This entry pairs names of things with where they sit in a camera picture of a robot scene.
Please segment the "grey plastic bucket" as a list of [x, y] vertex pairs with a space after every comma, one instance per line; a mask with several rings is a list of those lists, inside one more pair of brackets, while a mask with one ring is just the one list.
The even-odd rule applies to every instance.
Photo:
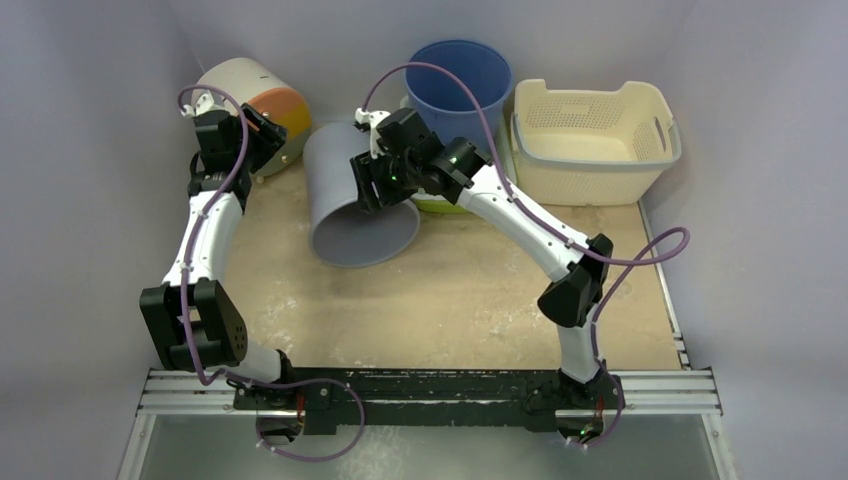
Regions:
[[336, 267], [362, 268], [387, 261], [419, 232], [419, 211], [410, 201], [374, 214], [357, 204], [350, 160], [368, 149], [367, 134], [334, 122], [312, 133], [303, 150], [309, 245], [320, 260]]

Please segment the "blue plastic bucket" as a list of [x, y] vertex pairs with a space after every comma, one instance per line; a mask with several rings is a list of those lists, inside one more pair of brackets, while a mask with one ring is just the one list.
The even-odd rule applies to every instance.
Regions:
[[507, 60], [495, 49], [469, 40], [443, 40], [422, 47], [410, 58], [404, 82], [410, 105], [444, 143], [464, 137], [477, 148], [491, 148], [478, 104], [490, 132], [496, 134], [513, 88]]

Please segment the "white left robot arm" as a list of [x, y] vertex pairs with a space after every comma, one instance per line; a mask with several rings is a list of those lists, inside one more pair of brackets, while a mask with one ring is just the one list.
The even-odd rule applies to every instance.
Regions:
[[166, 369], [223, 369], [260, 382], [260, 397], [284, 409], [298, 395], [288, 359], [249, 340], [223, 275], [251, 175], [285, 145], [287, 131], [247, 103], [232, 114], [208, 95], [191, 113], [199, 150], [189, 163], [189, 221], [162, 283], [141, 292], [140, 310]]

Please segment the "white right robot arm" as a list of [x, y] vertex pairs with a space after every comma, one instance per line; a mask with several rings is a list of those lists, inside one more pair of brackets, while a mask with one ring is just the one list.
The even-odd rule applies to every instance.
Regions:
[[601, 367], [591, 316], [608, 271], [597, 258], [611, 254], [611, 241], [558, 221], [502, 179], [486, 151], [465, 137], [442, 141], [412, 108], [358, 108], [354, 125], [369, 137], [367, 151], [350, 161], [358, 206], [376, 214], [424, 191], [486, 220], [515, 242], [550, 281], [537, 305], [557, 326], [564, 399], [576, 407], [596, 399]]

